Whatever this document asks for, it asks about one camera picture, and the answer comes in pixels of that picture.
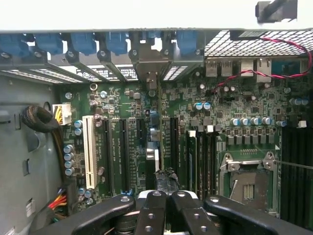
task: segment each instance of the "white label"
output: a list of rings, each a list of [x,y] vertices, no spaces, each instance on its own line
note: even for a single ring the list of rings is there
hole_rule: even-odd
[[[239,35],[239,38],[243,37],[260,37],[264,34],[264,32],[260,31],[245,31]]]
[[[36,211],[35,200],[31,199],[26,205],[26,216],[31,216]]]
[[[10,229],[7,233],[5,233],[4,235],[14,235],[15,234],[15,227],[13,227],[12,229]]]

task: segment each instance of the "green circuit board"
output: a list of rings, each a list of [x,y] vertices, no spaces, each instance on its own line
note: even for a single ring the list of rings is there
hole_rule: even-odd
[[[218,92],[208,94],[209,90],[224,79],[204,76],[195,78],[191,74],[177,82],[158,83],[156,93],[153,95],[149,94],[146,84],[140,82],[98,83],[96,91],[91,91],[89,84],[61,87],[61,102],[71,104],[73,121],[94,114],[99,114],[103,120],[110,121],[112,140],[110,158],[113,168],[109,166],[108,159],[102,155],[103,148],[108,147],[108,143],[103,141],[101,128],[96,129],[96,153],[97,167],[104,167],[105,172],[110,172],[111,180],[106,178],[107,173],[98,176],[99,183],[94,191],[94,203],[123,191],[122,181],[125,174],[122,172],[124,166],[120,148],[121,119],[128,124],[128,149],[123,151],[127,151],[129,155],[130,188],[136,196],[143,190],[153,189],[155,165],[146,160],[146,143],[149,141],[151,127],[147,111],[149,113],[155,111],[161,120],[158,145],[161,168],[173,167],[176,170],[180,189],[197,190],[200,199],[208,193],[219,193],[227,197],[233,196],[244,203],[248,197],[246,202],[249,204],[251,202],[249,197],[254,196],[246,191],[241,193],[238,187],[234,187],[234,182],[238,182],[237,185],[247,190],[250,187],[254,190],[258,188],[263,193],[262,197],[265,199],[255,200],[252,206],[274,214],[279,213],[279,169],[266,170],[262,164],[251,164],[241,165],[240,172],[230,170],[222,172],[223,159],[228,154],[233,161],[262,161],[269,152],[280,159],[281,128],[276,122],[287,120],[293,114],[307,112],[308,106],[292,105],[290,99],[306,98],[306,91],[313,87],[313,82],[303,77],[288,81],[272,80],[265,86],[256,83],[255,77],[242,77],[227,83],[228,88],[234,89],[224,91],[221,87]],[[101,91],[106,91],[108,96],[101,98]],[[71,100],[65,98],[65,93],[68,92],[73,94]],[[91,100],[97,102],[96,107],[90,107]],[[210,103],[210,109],[200,111],[195,109],[196,103],[205,102]],[[252,126],[250,123],[247,126],[231,124],[233,118],[251,120],[253,117],[260,120],[270,118],[271,122],[269,125],[258,126]],[[144,141],[138,140],[137,120],[141,120],[146,129]],[[217,134],[212,136],[212,139],[208,133],[209,126],[214,130],[217,128],[215,132]],[[85,174],[83,137],[76,136],[74,130],[73,125],[64,126],[65,144],[74,146],[75,175],[79,182],[78,186],[83,187]],[[194,139],[189,137],[190,131],[196,133]],[[204,164],[207,164],[208,172],[203,169]],[[79,209],[83,210],[88,206],[83,201],[79,204]]]

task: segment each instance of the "white power connector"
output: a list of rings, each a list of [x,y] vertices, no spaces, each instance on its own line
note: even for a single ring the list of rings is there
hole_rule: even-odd
[[[61,126],[67,125],[72,123],[72,112],[70,111],[70,104],[53,104],[52,105],[52,111],[53,113],[55,112],[55,110],[60,107],[60,120],[59,120],[59,124]]]

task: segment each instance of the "white pci slot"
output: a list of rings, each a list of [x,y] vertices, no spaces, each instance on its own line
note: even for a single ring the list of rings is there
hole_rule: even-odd
[[[86,165],[86,188],[94,189],[98,182],[93,116],[83,116],[83,134]]]

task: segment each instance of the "motherboard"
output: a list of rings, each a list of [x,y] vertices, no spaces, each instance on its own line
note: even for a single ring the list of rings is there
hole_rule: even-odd
[[[275,74],[297,68],[297,61],[272,62]],[[63,128],[65,161],[79,210],[155,189],[155,172],[170,169],[179,189],[201,200],[219,194],[279,217],[282,128],[310,118],[313,82],[257,79],[217,86],[225,76],[197,68],[153,90],[138,81],[62,86],[61,103],[72,113]]]

